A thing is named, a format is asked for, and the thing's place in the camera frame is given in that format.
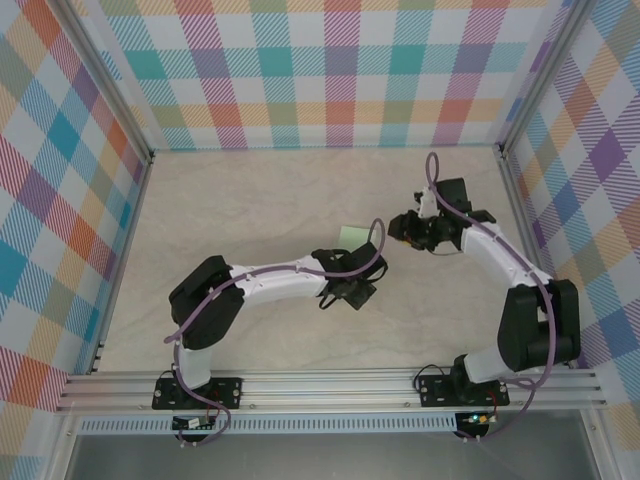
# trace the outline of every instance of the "robot end effector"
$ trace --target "robot end effector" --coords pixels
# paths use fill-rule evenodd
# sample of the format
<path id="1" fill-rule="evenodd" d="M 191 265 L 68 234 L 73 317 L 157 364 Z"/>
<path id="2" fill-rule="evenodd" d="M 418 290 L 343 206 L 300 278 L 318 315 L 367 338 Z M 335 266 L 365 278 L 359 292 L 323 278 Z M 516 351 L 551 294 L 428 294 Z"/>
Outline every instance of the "robot end effector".
<path id="1" fill-rule="evenodd" d="M 431 253 L 440 243 L 450 241 L 459 251 L 474 257 L 507 289 L 496 344 L 454 361 L 449 380 L 459 399 L 464 402 L 465 398 L 472 398 L 485 389 L 488 382 L 545 365 L 549 353 L 549 323 L 538 319 L 538 310 L 546 313 L 546 307 L 528 271 L 535 272 L 551 296 L 556 324 L 555 363 L 576 359 L 580 354 L 580 323 L 575 285 L 568 280 L 553 280 L 530 263 L 525 269 L 508 255 L 496 242 L 496 235 L 501 231 L 495 218 L 486 210 L 473 210 L 464 179 L 435 182 L 435 188 L 448 204 L 487 228 L 479 229 L 471 221 L 453 214 L 425 188 L 414 195 L 420 205 L 418 211 L 410 210 L 395 217 L 389 223 L 389 235 Z"/>

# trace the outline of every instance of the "green paper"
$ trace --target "green paper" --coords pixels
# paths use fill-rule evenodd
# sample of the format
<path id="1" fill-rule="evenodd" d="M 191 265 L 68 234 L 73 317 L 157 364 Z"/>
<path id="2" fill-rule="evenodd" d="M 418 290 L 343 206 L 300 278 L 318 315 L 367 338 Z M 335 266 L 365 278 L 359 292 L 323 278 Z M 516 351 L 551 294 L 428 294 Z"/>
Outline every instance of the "green paper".
<path id="1" fill-rule="evenodd" d="M 375 242 L 376 233 L 373 232 L 371 240 Z M 338 238 L 338 248 L 349 250 L 353 252 L 358 247 L 367 243 L 367 237 L 369 236 L 368 228 L 347 227 L 342 226 L 340 228 L 340 237 Z"/>

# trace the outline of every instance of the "beige floor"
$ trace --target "beige floor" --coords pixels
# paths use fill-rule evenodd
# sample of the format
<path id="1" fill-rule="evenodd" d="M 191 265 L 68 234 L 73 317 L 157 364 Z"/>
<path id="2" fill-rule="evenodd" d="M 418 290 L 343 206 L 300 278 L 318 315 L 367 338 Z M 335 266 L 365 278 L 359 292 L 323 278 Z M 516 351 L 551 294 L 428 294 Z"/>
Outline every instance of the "beige floor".
<path id="1" fill-rule="evenodd" d="M 441 178 L 464 176 L 475 208 L 519 244 L 489 148 L 440 148 Z M 200 262 L 292 260 L 336 246 L 341 225 L 413 208 L 426 149 L 160 154 L 151 174 L 100 370 L 168 368 L 169 292 Z M 390 269 L 359 311 L 292 299 L 242 312 L 215 369 L 450 364 L 495 341 L 504 292 L 464 255 L 435 257 L 390 239 Z"/>

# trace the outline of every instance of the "plaid backdrop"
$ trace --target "plaid backdrop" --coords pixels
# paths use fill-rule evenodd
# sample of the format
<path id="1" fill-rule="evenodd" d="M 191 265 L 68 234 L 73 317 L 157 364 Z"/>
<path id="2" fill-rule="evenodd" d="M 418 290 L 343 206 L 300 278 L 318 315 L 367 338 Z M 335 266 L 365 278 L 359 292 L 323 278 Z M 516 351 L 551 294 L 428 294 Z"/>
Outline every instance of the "plaid backdrop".
<path id="1" fill-rule="evenodd" d="M 511 152 L 546 267 L 581 291 L 583 364 L 640 478 L 640 1 L 600 0 Z"/>
<path id="2" fill-rule="evenodd" d="M 94 43 L 150 142 L 154 124 L 171 149 L 493 143 L 554 3 L 100 0 L 96 28 L 89 2 L 74 0 Z"/>
<path id="3" fill-rule="evenodd" d="M 0 479 L 90 355 L 143 163 L 44 0 L 0 0 Z"/>

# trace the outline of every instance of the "purple wire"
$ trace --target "purple wire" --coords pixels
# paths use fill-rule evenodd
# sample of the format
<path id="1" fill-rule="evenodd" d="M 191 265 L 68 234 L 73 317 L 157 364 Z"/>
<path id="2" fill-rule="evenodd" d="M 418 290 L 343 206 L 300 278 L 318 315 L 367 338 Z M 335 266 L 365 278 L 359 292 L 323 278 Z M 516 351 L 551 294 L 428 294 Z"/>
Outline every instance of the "purple wire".
<path id="1" fill-rule="evenodd" d="M 430 169 L 431 159 L 435 160 L 435 170 L 436 170 L 435 179 L 431 177 L 431 169 Z M 527 260 L 524 259 L 513 247 L 511 247 L 511 245 L 509 245 L 509 243 L 506 240 L 504 240 L 502 237 L 497 235 L 493 230 L 491 230 L 490 228 L 487 228 L 476 219 L 468 217 L 467 215 L 465 215 L 464 213 L 456 209 L 454 206 L 449 204 L 444 198 L 442 198 L 440 193 L 438 193 L 438 189 L 436 188 L 435 182 L 437 181 L 438 175 L 440 173 L 440 159 L 438 158 L 438 154 L 436 152 L 430 152 L 429 155 L 427 156 L 427 161 L 425 163 L 425 171 L 427 174 L 427 183 L 429 184 L 429 190 L 433 192 L 434 196 L 436 197 L 440 205 L 442 205 L 444 208 L 449 210 L 454 215 L 471 223 L 471 225 L 478 227 L 484 233 L 489 235 L 490 238 L 495 240 L 502 248 L 504 248 L 507 251 L 507 253 L 516 262 L 518 262 L 522 266 L 522 268 L 524 268 L 525 272 L 533 279 L 536 286 L 540 290 L 540 293 L 542 294 L 542 299 L 547 309 L 547 319 L 549 321 L 549 354 L 547 355 L 547 363 L 544 367 L 544 372 L 542 373 L 542 375 L 540 376 L 540 379 L 537 382 L 534 382 L 531 378 L 528 378 L 528 377 L 522 377 L 520 379 L 505 380 L 505 383 L 509 383 L 511 385 L 517 385 L 522 389 L 529 390 L 531 393 L 529 394 L 529 398 L 525 402 L 522 409 L 506 426 L 502 427 L 499 430 L 491 432 L 483 437 L 485 440 L 488 438 L 495 438 L 496 436 L 502 434 L 502 432 L 507 430 L 508 427 L 511 427 L 513 424 L 519 421 L 520 418 L 522 418 L 522 416 L 526 413 L 526 411 L 531 406 L 531 403 L 533 402 L 533 398 L 535 397 L 535 394 L 536 394 L 536 390 L 540 388 L 551 375 L 551 370 L 553 369 L 553 364 L 555 363 L 555 354 L 556 354 L 556 320 L 553 314 L 551 296 L 549 295 L 549 292 L 547 292 L 547 289 L 545 288 L 544 283 L 542 283 L 542 280 L 540 279 L 540 277 L 538 277 L 538 275 L 529 266 L 529 263 L 527 262 Z M 460 432 L 460 433 L 467 438 L 471 437 L 470 435 L 465 434 L 464 432 Z"/>
<path id="2" fill-rule="evenodd" d="M 371 260 L 369 260 L 366 264 L 364 264 L 362 267 L 360 268 L 356 268 L 355 270 L 352 270 L 350 272 L 323 272 L 320 270 L 312 270 L 310 268 L 306 268 L 306 267 L 297 267 L 296 265 L 272 265 L 269 267 L 262 267 L 262 268 L 258 268 L 256 270 L 253 270 L 251 272 L 246 272 L 246 273 L 242 273 L 236 277 L 233 277 L 229 280 L 227 280 L 226 282 L 222 283 L 221 285 L 219 285 L 218 287 L 216 287 L 209 295 L 207 295 L 204 300 L 202 300 L 202 302 L 200 302 L 200 305 L 198 305 L 196 307 L 196 309 L 191 312 L 191 315 L 189 315 L 189 318 L 187 318 L 187 321 L 184 322 L 182 324 L 182 326 L 176 330 L 172 335 L 169 335 L 167 338 L 164 339 L 164 343 L 171 343 L 171 342 L 175 342 L 176 340 L 178 340 L 180 338 L 180 335 L 182 335 L 190 326 L 191 324 L 195 321 L 196 317 L 198 315 L 200 315 L 200 312 L 202 312 L 202 310 L 204 310 L 204 308 L 209 304 L 209 302 L 211 302 L 214 298 L 216 298 L 220 292 L 222 292 L 225 288 L 230 287 L 231 285 L 238 283 L 244 279 L 246 279 L 249 276 L 258 276 L 258 275 L 264 275 L 265 273 L 272 273 L 272 272 L 283 272 L 283 271 L 295 271 L 295 272 L 299 272 L 299 273 L 307 273 L 310 275 L 318 275 L 320 277 L 325 277 L 325 278 L 348 278 L 348 277 L 355 277 L 356 275 L 360 275 L 362 272 L 367 271 L 369 268 L 371 268 L 380 258 L 380 255 L 382 254 L 382 249 L 384 248 L 384 243 L 386 240 L 386 231 L 385 231 L 385 227 L 384 227 L 384 222 L 380 219 L 380 218 L 376 218 L 372 223 L 371 223 L 371 227 L 369 228 L 369 236 L 367 237 L 367 241 L 370 242 L 371 238 L 373 237 L 373 232 L 375 231 L 376 225 L 380 226 L 380 246 L 378 247 L 378 249 L 376 250 L 375 255 L 371 258 Z"/>
<path id="3" fill-rule="evenodd" d="M 224 424 L 224 426 L 220 430 L 218 430 L 216 433 L 208 435 L 205 439 L 200 440 L 195 445 L 193 445 L 191 442 L 187 442 L 184 438 L 182 438 L 182 430 L 178 432 L 178 438 L 180 439 L 181 442 L 183 442 L 183 445 L 191 445 L 193 447 L 206 445 L 207 443 L 211 443 L 214 440 L 220 438 L 220 436 L 224 433 L 224 431 L 227 428 L 229 428 L 229 425 L 231 425 L 231 412 L 227 407 L 225 407 L 221 403 L 214 402 L 213 400 L 209 400 L 208 398 L 205 398 L 202 395 L 198 395 L 196 392 L 194 392 L 189 387 L 187 387 L 187 384 L 185 383 L 184 378 L 182 378 L 182 372 L 180 372 L 180 355 L 178 354 L 179 348 L 180 346 L 177 343 L 175 347 L 173 347 L 173 363 L 175 366 L 176 378 L 178 379 L 178 383 L 180 384 L 182 389 L 185 392 L 187 392 L 189 395 L 191 395 L 193 398 L 195 398 L 196 400 L 200 400 L 201 402 L 204 402 L 207 405 L 212 406 L 213 408 L 218 408 L 227 414 L 227 422 Z"/>

